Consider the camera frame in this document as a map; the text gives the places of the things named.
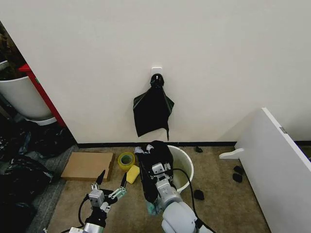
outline yellow sponge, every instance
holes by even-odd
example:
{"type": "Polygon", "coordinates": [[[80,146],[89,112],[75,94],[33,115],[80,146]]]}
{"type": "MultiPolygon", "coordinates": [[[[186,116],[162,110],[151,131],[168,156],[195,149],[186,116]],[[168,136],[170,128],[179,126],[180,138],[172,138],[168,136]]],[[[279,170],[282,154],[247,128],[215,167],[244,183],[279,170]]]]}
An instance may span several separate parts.
{"type": "Polygon", "coordinates": [[[140,173],[139,167],[136,165],[133,165],[126,174],[126,181],[129,183],[134,183],[139,173],[140,173]]]}

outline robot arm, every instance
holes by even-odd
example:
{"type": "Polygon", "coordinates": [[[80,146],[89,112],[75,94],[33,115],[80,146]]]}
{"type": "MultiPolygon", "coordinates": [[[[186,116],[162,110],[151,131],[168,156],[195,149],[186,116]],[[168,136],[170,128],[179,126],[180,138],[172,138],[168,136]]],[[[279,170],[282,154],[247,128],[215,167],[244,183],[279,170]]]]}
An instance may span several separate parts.
{"type": "Polygon", "coordinates": [[[111,205],[116,203],[126,194],[126,173],[121,185],[115,191],[100,189],[105,171],[98,177],[96,183],[91,185],[92,191],[87,195],[92,205],[92,214],[86,219],[83,230],[72,227],[69,233],[103,233],[106,226],[107,214],[111,205]]]}
{"type": "Polygon", "coordinates": [[[193,210],[182,201],[175,187],[170,185],[169,177],[165,171],[171,169],[169,164],[161,163],[152,166],[154,176],[157,179],[157,201],[163,210],[162,228],[166,233],[212,233],[204,225],[199,226],[198,218],[193,210]]]}

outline brown carpet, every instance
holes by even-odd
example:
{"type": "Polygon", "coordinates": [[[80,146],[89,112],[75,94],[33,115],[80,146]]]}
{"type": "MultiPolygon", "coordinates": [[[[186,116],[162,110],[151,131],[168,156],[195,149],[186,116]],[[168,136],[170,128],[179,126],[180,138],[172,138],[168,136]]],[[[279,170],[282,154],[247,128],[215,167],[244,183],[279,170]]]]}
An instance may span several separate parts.
{"type": "MultiPolygon", "coordinates": [[[[191,158],[194,166],[193,189],[201,189],[205,200],[195,200],[199,217],[217,233],[269,233],[260,207],[247,177],[242,183],[232,180],[233,167],[241,165],[238,160],[220,160],[219,154],[232,151],[233,147],[202,147],[196,153],[193,147],[181,147],[191,158]]],[[[134,148],[80,149],[79,151],[113,152],[118,155],[134,148]]],[[[102,188],[115,190],[119,187],[123,172],[117,161],[109,182],[102,188]]],[[[91,182],[67,181],[48,227],[49,233],[60,233],[71,226],[79,226],[78,208],[91,182]]],[[[105,233],[113,232],[163,232],[162,216],[149,216],[145,206],[142,186],[138,177],[134,184],[127,184],[127,194],[112,205],[106,220],[105,233]]],[[[184,202],[191,206],[190,189],[181,194],[184,202]]],[[[91,213],[86,202],[82,209],[82,220],[91,213]]]]}

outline cardboard sheet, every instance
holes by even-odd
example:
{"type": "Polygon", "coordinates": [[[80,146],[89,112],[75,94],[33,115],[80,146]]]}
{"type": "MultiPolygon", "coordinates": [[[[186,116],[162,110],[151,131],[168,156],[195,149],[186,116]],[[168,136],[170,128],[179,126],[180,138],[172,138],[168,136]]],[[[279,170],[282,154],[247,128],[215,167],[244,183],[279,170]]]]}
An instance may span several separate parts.
{"type": "Polygon", "coordinates": [[[114,163],[113,153],[73,152],[61,175],[65,180],[96,181],[105,169],[108,181],[114,163]]]}

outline black baseboard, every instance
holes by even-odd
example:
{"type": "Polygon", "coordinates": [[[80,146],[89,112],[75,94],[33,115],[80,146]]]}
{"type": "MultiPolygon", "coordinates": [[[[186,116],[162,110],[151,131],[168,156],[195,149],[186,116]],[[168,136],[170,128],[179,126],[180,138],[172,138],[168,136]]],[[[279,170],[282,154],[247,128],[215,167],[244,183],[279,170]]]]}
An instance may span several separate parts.
{"type": "Polygon", "coordinates": [[[297,146],[311,146],[311,141],[295,141],[297,146]]]}
{"type": "MultiPolygon", "coordinates": [[[[237,142],[167,142],[176,147],[233,147],[237,142]]],[[[295,141],[298,146],[311,146],[311,141],[295,141]]],[[[78,143],[79,148],[139,147],[146,142],[78,143]]]]}

